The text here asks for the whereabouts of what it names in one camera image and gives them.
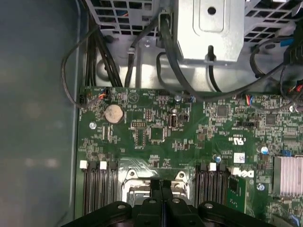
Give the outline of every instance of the wire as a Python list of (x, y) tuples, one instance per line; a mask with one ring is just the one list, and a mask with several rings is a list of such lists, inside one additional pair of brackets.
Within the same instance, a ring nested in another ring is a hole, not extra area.
[(216, 80), (214, 79), (214, 66), (213, 66), (213, 65), (209, 65), (209, 66), (208, 66), (208, 74), (209, 74), (210, 82), (212, 83), (212, 85), (213, 85), (215, 91), (217, 91), (217, 92), (222, 92), (222, 91), (219, 89), (219, 87), (218, 87), (218, 85), (217, 85), (217, 83), (216, 83)]
[(120, 76), (119, 76), (119, 72), (117, 70), (116, 63), (106, 45), (105, 38), (100, 30), (98, 31), (98, 34), (95, 35), (95, 40), (97, 43), (97, 47), (100, 51), (100, 54), (102, 56), (103, 62), (105, 63), (107, 61), (108, 65), (110, 66), (107, 68), (105, 65), (105, 69), (107, 70), (109, 80), (111, 80), (111, 78), (110, 78), (110, 76), (111, 76), (116, 81), (115, 87), (123, 87)]
[(246, 103), (248, 106), (250, 105), (250, 96), (249, 95), (246, 95)]
[[(256, 54), (260, 51), (260, 48), (266, 44), (270, 44), (270, 43), (274, 43), (274, 42), (280, 42), (280, 41), (283, 41), (283, 40), (288, 40), (290, 39), (290, 37), (276, 37), (276, 38), (272, 38), (272, 39), (269, 39), (269, 40), (266, 40), (265, 42), (257, 45), (254, 50), (252, 51), (251, 55), (250, 55), (250, 67), (251, 67), (251, 70), (254, 72), (254, 74), (257, 76), (257, 78), (259, 77), (262, 77), (262, 76), (265, 76), (265, 73), (262, 72), (259, 67), (257, 66), (256, 64)], [(272, 81), (278, 83), (278, 81), (274, 78), (271, 78)]]
[(243, 93), (244, 91), (251, 88), (252, 86), (255, 86), (255, 85), (260, 84), (261, 82), (265, 81), (267, 78), (274, 75), (276, 72), (278, 72), (283, 67), (283, 64), (281, 63), (280, 65), (275, 67), (273, 70), (271, 70), (268, 74), (261, 77), (260, 79), (254, 81), (254, 82), (252, 82), (252, 83), (250, 83), (250, 84), (248, 84), (244, 87), (236, 89), (234, 91), (223, 93), (222, 95), (211, 96), (211, 97), (200, 97), (199, 93), (196, 92), (191, 87), (189, 82), (186, 80), (186, 78), (184, 77), (184, 75), (183, 75), (183, 73), (182, 73), (182, 71), (181, 71), (181, 69), (178, 65), (178, 61), (177, 61), (176, 55), (174, 53), (174, 46), (173, 46), (173, 42), (172, 42), (172, 39), (171, 39), (171, 36), (170, 36), (169, 25), (168, 25), (167, 21), (166, 20), (161, 20), (160, 21), (160, 26), (161, 26), (161, 28), (160, 28), (161, 37), (163, 39), (166, 55), (167, 55), (167, 58), (169, 60), (169, 64), (170, 64), (172, 70), (174, 71), (179, 83), (183, 86), (183, 88), (187, 92), (189, 92), (191, 95), (193, 95), (196, 98), (196, 100), (198, 100), (200, 102), (217, 101), (219, 99), (225, 99), (225, 98), (229, 98), (231, 96)]
[(68, 87), (67, 87), (67, 83), (66, 83), (66, 72), (65, 72), (65, 68), (66, 68), (66, 62), (68, 60), (68, 58), (71, 56), (71, 54), (81, 45), (83, 44), (94, 32), (96, 32), (99, 29), (99, 26), (95, 26), (93, 29), (91, 29), (90, 31), (87, 32), (87, 34), (77, 42), (77, 44), (75, 46), (73, 46), (73, 48), (70, 49), (70, 51), (67, 52), (66, 55), (64, 55), (62, 62), (61, 62), (61, 79), (62, 79), (62, 85), (63, 85), (63, 89), (65, 91), (66, 96), (68, 97), (68, 99), (70, 100), (70, 102), (76, 106), (77, 108), (81, 109), (86, 109), (92, 105), (94, 105), (96, 102), (98, 102), (98, 100), (100, 99), (99, 97), (94, 98), (93, 100), (91, 100), (89, 103), (87, 103), (86, 105), (82, 105), (77, 103), (73, 97), (71, 96)]
[(178, 92), (176, 91), (177, 88), (173, 88), (171, 86), (169, 86), (168, 84), (166, 84), (162, 77), (161, 77), (161, 62), (160, 62), (160, 57), (165, 55), (166, 53), (165, 52), (161, 52), (157, 55), (157, 58), (156, 58), (156, 69), (157, 69), (157, 77), (158, 77), (158, 81), (160, 83), (160, 85), (168, 90), (170, 93), (174, 94), (174, 95), (177, 95), (177, 96), (181, 96), (182, 98), (192, 98), (191, 95), (187, 95), (187, 94), (182, 94), (181, 92)]
[[(133, 43), (131, 44), (131, 48), (136, 48), (136, 45), (139, 43), (139, 41), (147, 36), (152, 30), (154, 30), (158, 26), (158, 17), (155, 17), (148, 26), (145, 27), (145, 29), (140, 32), (140, 34), (135, 38)], [(134, 68), (134, 53), (131, 53), (128, 55), (128, 64), (127, 64), (127, 73), (125, 77), (125, 83), (124, 87), (129, 87), (131, 78), (132, 78), (132, 73), (133, 73), (133, 68)]]

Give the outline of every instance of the power cable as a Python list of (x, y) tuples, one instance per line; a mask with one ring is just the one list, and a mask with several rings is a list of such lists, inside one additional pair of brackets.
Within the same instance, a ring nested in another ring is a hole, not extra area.
[(93, 99), (92, 101), (90, 101), (89, 103), (82, 105), (77, 103), (73, 97), (71, 96), (68, 87), (67, 87), (67, 83), (66, 83), (66, 72), (65, 72), (65, 68), (66, 68), (66, 62), (68, 60), (68, 58), (71, 56), (71, 54), (80, 46), (82, 45), (94, 32), (96, 32), (99, 29), (99, 26), (95, 26), (92, 30), (88, 31), (87, 34), (77, 42), (76, 45), (73, 46), (73, 48), (71, 48), (67, 54), (64, 55), (62, 62), (61, 62), (61, 79), (62, 79), (62, 85), (63, 85), (63, 89), (65, 91), (66, 96), (68, 97), (68, 99), (70, 100), (70, 102), (75, 105), (77, 108), (81, 109), (86, 109), (92, 105), (94, 105), (98, 100), (99, 97)]
[[(147, 36), (152, 30), (154, 30), (159, 23), (158, 17), (155, 17), (148, 26), (145, 27), (145, 29), (140, 32), (140, 34), (135, 38), (133, 43), (131, 44), (131, 48), (136, 48), (136, 45), (139, 43), (139, 41)], [(130, 53), (128, 55), (128, 63), (127, 63), (127, 73), (125, 77), (125, 83), (124, 87), (129, 87), (131, 78), (132, 78), (132, 73), (133, 73), (133, 68), (134, 68), (134, 53)]]
[(165, 47), (166, 55), (169, 60), (169, 64), (170, 64), (172, 70), (174, 71), (179, 83), (182, 85), (182, 87), (187, 92), (189, 92), (191, 95), (193, 95), (196, 98), (196, 100), (198, 100), (200, 102), (217, 101), (219, 99), (225, 99), (225, 98), (229, 98), (231, 96), (235, 96), (240, 93), (243, 93), (244, 91), (252, 88), (253, 86), (264, 82), (267, 78), (269, 78), (272, 75), (274, 75), (275, 73), (277, 73), (283, 67), (283, 63), (281, 63), (277, 67), (275, 67), (273, 70), (271, 70), (268, 74), (263, 76), (262, 78), (254, 81), (244, 87), (236, 89), (234, 91), (223, 93), (222, 95), (215, 95), (212, 97), (200, 97), (200, 95), (191, 87), (189, 82), (186, 80), (186, 78), (184, 77), (184, 75), (178, 65), (176, 54), (174, 53), (173, 41), (171, 39), (171, 35), (170, 35), (170, 31), (169, 31), (169, 25), (166, 20), (160, 21), (160, 33), (161, 33), (161, 37), (164, 42), (164, 47)]
[(156, 69), (157, 69), (157, 77), (158, 77), (158, 81), (160, 83), (160, 85), (168, 90), (171, 94), (177, 95), (177, 96), (181, 96), (182, 98), (191, 98), (191, 95), (187, 95), (187, 94), (182, 94), (181, 92), (176, 91), (177, 88), (174, 88), (168, 84), (166, 84), (162, 77), (161, 77), (161, 62), (160, 62), (160, 57), (165, 55), (165, 52), (161, 52), (157, 55), (156, 58)]

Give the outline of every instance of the microchip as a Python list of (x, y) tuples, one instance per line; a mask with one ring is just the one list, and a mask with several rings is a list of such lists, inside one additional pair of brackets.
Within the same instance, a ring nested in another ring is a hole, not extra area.
[(188, 119), (189, 119), (189, 116), (187, 115), (187, 113), (182, 113), (182, 114), (179, 115), (179, 119), (182, 122), (187, 122)]
[(227, 107), (220, 105), (217, 107), (217, 116), (218, 117), (227, 117)]
[(273, 114), (266, 115), (266, 125), (276, 125), (276, 116)]
[(167, 90), (160, 90), (160, 91), (158, 91), (158, 95), (159, 96), (169, 96), (170, 93)]
[(159, 164), (159, 162), (154, 161), (154, 162), (153, 162), (153, 167), (157, 168), (157, 167), (158, 167), (158, 164)]
[(152, 128), (151, 140), (163, 140), (163, 128)]
[(90, 162), (89, 167), (90, 169), (97, 169), (97, 162)]
[(229, 178), (228, 187), (230, 190), (237, 192), (238, 191), (238, 181), (233, 178)]
[(268, 159), (269, 159), (269, 155), (260, 154), (260, 160), (261, 160), (261, 161), (267, 162)]
[(204, 149), (205, 144), (203, 142), (198, 143), (197, 148)]
[(199, 141), (204, 141), (205, 140), (205, 134), (199, 133), (198, 134), (198, 140)]

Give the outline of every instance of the cable connector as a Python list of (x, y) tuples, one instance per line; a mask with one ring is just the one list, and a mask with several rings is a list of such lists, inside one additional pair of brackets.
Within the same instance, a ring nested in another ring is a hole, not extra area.
[(136, 53), (136, 48), (134, 48), (134, 47), (128, 48), (127, 53), (128, 53), (128, 54), (133, 54), (133, 55), (135, 55), (135, 53)]
[(303, 64), (303, 20), (300, 20), (297, 23), (294, 31), (293, 42), (284, 52), (284, 63)]

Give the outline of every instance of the heat sink fins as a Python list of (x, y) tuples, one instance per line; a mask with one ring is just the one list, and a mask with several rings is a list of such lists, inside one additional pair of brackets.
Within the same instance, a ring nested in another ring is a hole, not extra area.
[(274, 193), (280, 196), (303, 195), (303, 157), (275, 157)]

